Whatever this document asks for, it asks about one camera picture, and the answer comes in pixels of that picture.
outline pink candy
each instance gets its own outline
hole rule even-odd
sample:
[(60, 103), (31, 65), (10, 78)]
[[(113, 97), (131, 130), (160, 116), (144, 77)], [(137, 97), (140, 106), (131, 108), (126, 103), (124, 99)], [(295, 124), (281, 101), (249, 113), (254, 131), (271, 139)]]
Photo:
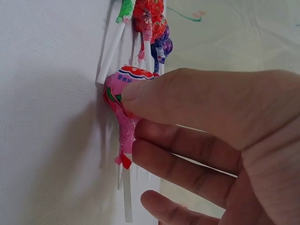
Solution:
[(120, 129), (120, 149), (119, 155), (115, 158), (115, 163), (118, 165), (123, 164), (126, 169), (129, 169), (132, 162), (125, 154), (132, 154), (135, 127), (140, 118), (125, 111), (121, 102), (121, 94), (124, 87), (131, 82), (152, 80), (156, 77), (158, 75), (153, 75), (146, 70), (124, 65), (118, 72), (109, 76), (104, 84), (104, 101), (116, 114)]

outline lollipop stick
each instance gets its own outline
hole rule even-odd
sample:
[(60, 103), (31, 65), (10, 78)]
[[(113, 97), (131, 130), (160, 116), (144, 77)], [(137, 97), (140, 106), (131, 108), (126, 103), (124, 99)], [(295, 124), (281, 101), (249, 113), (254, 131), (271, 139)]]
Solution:
[(160, 63), (159, 64), (159, 75), (165, 74), (165, 65)]
[(144, 69), (145, 59), (139, 59), (139, 68)]
[(124, 188), (124, 207), (125, 222), (132, 223), (132, 204), (131, 204), (131, 186), (130, 186), (130, 170), (123, 169), (123, 188)]
[(106, 80), (110, 64), (111, 64), (111, 62), (113, 60), (113, 56), (117, 50), (117, 47), (118, 47), (118, 44), (122, 37), (125, 25), (126, 25), (126, 23), (124, 21), (121, 21), (120, 23), (118, 23), (115, 34), (112, 39), (112, 42), (108, 48), (107, 55), (102, 63), (101, 69), (100, 69), (100, 73), (99, 73), (99, 76), (97, 79), (97, 83), (99, 83), (99, 84), (104, 84), (104, 82)]
[(150, 41), (144, 41), (144, 45), (145, 45), (146, 70), (148, 70), (149, 72), (153, 72)]

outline fingernail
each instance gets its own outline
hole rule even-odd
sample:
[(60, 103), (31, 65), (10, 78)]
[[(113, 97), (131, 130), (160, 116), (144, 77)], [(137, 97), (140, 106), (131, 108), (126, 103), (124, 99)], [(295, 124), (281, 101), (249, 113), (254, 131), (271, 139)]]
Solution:
[(122, 101), (132, 101), (138, 98), (145, 86), (145, 81), (128, 84), (122, 91)]

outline white fabric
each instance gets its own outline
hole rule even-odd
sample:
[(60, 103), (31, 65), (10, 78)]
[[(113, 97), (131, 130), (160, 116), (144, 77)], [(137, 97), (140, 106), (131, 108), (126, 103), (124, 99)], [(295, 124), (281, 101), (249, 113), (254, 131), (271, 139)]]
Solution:
[(300, 73), (299, 0), (172, 0), (167, 10), (173, 52), (166, 71), (253, 71), (287, 69)]
[[(118, 126), (101, 94), (96, 103), (95, 87), (120, 4), (1, 1), (1, 225), (125, 224), (113, 162)], [(127, 25), (110, 73), (131, 63), (139, 48)], [(141, 168), (136, 179), (136, 166), (131, 170), (133, 225), (157, 225), (139, 198), (158, 190), (159, 179), (149, 182)]]

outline red lollipop wrapper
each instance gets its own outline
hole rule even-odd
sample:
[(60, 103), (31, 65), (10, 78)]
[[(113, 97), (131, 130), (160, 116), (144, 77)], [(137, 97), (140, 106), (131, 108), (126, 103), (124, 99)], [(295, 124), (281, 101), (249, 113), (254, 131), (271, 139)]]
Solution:
[(115, 158), (115, 163), (118, 165), (123, 164), (125, 169), (129, 169), (132, 163), (126, 154), (132, 154), (135, 127), (140, 118), (130, 112), (126, 112), (122, 104), (122, 91), (131, 82), (151, 80), (155, 77), (158, 77), (158, 75), (153, 75), (151, 72), (143, 69), (124, 65), (118, 72), (110, 75), (104, 84), (104, 101), (115, 113), (119, 124), (120, 149), (119, 155)]
[(141, 23), (141, 31), (144, 41), (152, 41), (153, 18), (164, 11), (163, 0), (136, 0), (133, 18)]
[[(164, 34), (165, 29), (167, 27), (167, 20), (165, 19), (163, 14), (159, 14), (152, 18), (151, 23), (152, 23), (152, 27), (151, 27), (152, 36), (150, 39), (148, 34), (144, 35), (144, 30), (143, 30), (143, 27), (145, 26), (144, 21), (141, 19), (134, 20), (134, 26), (136, 31), (143, 33), (144, 41), (150, 41), (153, 44), (156, 39), (160, 38)], [(143, 42), (138, 57), (139, 59), (145, 58), (145, 48)]]

